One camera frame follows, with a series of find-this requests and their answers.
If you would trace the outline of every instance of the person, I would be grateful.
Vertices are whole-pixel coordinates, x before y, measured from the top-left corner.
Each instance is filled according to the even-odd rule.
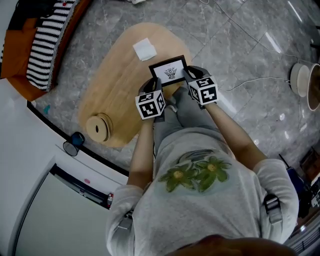
[[[200,110],[186,84],[173,99],[177,111],[167,106],[164,122],[142,121],[127,184],[108,215],[110,254],[295,255],[282,245],[299,209],[284,163],[268,159],[215,103]],[[280,229],[266,214],[269,194],[280,202]]]

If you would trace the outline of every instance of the striped cushion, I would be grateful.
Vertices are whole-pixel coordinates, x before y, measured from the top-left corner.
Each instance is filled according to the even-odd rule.
[[[34,36],[28,61],[26,78],[35,87],[49,91],[52,83],[52,72],[55,65],[56,52],[64,33],[66,24],[72,16],[79,0],[56,0],[53,15],[41,17]],[[0,63],[3,58],[3,47]]]

